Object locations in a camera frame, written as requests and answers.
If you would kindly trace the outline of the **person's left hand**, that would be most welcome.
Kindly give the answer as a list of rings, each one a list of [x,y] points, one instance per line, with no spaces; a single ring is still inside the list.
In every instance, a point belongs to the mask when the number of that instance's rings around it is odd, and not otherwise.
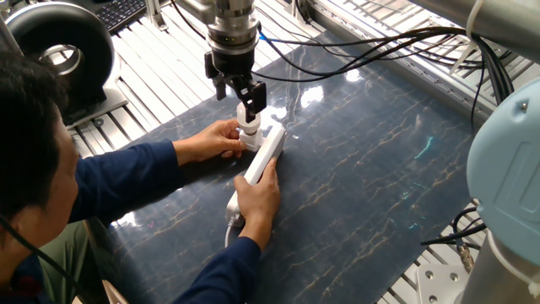
[[[239,123],[235,119],[219,120],[185,140],[190,161],[204,161],[221,155],[240,157],[246,144],[240,140]]]

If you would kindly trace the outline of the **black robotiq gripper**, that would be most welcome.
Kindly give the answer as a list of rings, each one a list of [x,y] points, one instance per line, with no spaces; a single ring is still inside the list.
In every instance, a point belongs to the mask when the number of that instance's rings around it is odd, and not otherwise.
[[[267,106],[266,84],[251,76],[254,62],[254,49],[236,55],[212,50],[204,55],[205,73],[213,82],[217,100],[226,96],[225,76],[233,76],[232,87],[246,109],[246,122],[253,122]]]

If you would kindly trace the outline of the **person's right hand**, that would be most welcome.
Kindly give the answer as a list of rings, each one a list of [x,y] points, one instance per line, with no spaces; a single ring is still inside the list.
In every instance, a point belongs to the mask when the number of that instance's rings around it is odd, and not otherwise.
[[[245,220],[240,237],[252,239],[262,251],[270,240],[273,219],[280,205],[276,164],[277,159],[272,158],[255,185],[250,185],[243,176],[234,179],[240,213]]]

